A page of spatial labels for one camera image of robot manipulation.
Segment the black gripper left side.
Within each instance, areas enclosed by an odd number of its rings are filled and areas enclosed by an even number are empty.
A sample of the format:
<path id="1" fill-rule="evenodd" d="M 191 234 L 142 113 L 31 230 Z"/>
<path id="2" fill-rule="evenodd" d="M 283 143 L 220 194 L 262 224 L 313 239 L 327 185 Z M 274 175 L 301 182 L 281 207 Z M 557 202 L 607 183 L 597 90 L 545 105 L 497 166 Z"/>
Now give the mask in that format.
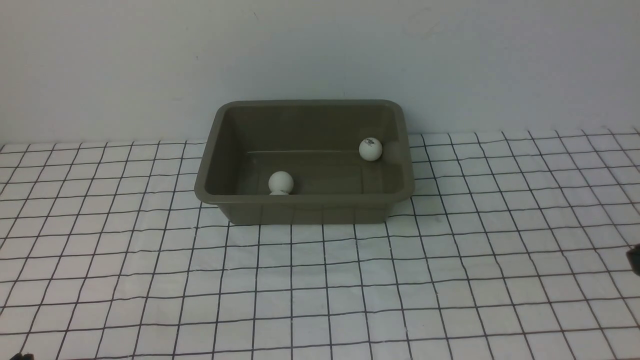
<path id="1" fill-rule="evenodd" d="M 34 359 L 35 357 L 32 353 L 16 353 L 12 357 L 10 357 L 10 360 L 34 360 Z"/>

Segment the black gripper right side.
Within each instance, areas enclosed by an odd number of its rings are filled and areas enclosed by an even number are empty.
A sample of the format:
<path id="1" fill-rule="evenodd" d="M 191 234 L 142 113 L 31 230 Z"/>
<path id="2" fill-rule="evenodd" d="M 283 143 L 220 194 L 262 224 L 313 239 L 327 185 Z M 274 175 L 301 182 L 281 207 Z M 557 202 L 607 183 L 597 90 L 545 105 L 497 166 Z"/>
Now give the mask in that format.
<path id="1" fill-rule="evenodd" d="M 630 265 L 631 271 L 636 276 L 640 276 L 640 245 L 636 244 L 626 251 L 626 259 Z"/>

